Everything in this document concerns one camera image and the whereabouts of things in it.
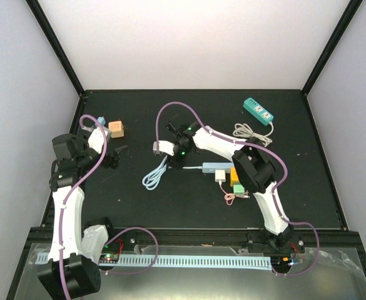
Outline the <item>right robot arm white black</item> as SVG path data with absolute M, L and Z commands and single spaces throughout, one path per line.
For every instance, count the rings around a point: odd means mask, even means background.
M 184 156 L 190 151 L 206 150 L 233 163 L 238 182 L 252 194 L 263 216 L 266 243 L 273 252 L 283 251 L 293 234 L 293 226 L 283 210 L 275 179 L 273 153 L 263 147 L 259 139 L 242 139 L 202 126 L 195 121 L 175 127 L 166 125 L 174 135 L 173 142 L 154 142 L 154 152 L 168 155 L 169 162 L 182 167 Z

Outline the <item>light blue power strip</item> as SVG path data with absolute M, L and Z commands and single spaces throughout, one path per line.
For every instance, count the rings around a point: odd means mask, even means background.
M 230 174 L 231 168 L 234 165 L 232 162 L 204 162 L 201 170 L 204 174 L 214 174 L 215 171 L 225 171 L 226 174 Z

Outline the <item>white usb charger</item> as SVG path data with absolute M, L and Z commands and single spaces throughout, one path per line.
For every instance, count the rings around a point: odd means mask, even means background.
M 226 181 L 226 171 L 224 169 L 217 169 L 215 171 L 215 182 L 221 184 Z

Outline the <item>yellow cube adapter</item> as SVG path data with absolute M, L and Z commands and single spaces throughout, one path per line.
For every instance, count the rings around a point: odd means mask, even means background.
M 235 167 L 230 168 L 230 186 L 233 187 L 235 184 L 239 184 L 238 174 Z

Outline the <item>peach dragon cube adapter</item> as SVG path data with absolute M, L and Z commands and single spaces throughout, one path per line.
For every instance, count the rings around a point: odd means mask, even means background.
M 111 131 L 111 138 L 122 138 L 125 136 L 125 127 L 121 120 L 111 121 L 108 123 L 108 129 Z

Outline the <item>small blue plug adapter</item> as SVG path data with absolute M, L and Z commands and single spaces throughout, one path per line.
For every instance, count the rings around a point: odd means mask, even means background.
M 105 123 L 106 123 L 106 121 L 105 121 L 105 118 L 104 118 L 104 117 L 99 117 L 99 118 L 98 118 L 98 122 L 99 122 L 102 126 L 104 126 L 104 125 L 105 125 Z

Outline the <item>teal power strip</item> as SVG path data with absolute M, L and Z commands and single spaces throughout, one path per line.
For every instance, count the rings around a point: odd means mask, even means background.
M 243 108 L 264 126 L 273 122 L 274 116 L 251 97 L 244 100 Z

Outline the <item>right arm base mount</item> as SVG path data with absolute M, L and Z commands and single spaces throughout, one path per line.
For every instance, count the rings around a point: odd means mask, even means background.
M 304 247 L 299 245 L 300 236 L 295 231 L 274 235 L 266 230 L 253 231 L 247 234 L 246 248 L 253 253 L 291 254 L 298 251 L 303 254 Z

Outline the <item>green cube adapter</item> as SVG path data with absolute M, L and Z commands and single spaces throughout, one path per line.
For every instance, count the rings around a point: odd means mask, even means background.
M 233 185 L 233 193 L 235 196 L 244 196 L 246 194 L 245 188 L 237 183 Z

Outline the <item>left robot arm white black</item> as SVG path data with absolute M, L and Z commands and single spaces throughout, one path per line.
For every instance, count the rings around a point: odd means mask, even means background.
M 117 240 L 108 217 L 81 222 L 83 181 L 102 166 L 116 169 L 120 148 L 108 154 L 107 129 L 90 136 L 62 134 L 52 140 L 56 156 L 49 187 L 54 202 L 51 249 L 46 264 L 38 268 L 38 279 L 52 299 L 75 299 L 93 294 L 101 287 L 99 259 L 103 249 Z

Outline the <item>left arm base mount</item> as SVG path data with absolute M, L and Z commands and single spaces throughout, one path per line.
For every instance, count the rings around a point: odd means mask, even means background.
M 102 252 L 103 248 L 107 248 L 114 243 L 119 244 L 118 254 L 121 253 L 124 247 L 124 241 L 121 238 L 122 235 L 130 231 L 137 231 L 138 227 L 129 227 L 117 233 L 115 236 L 111 236 L 108 230 L 104 226 L 93 226 L 84 230 L 84 243 L 86 251 L 92 256 Z

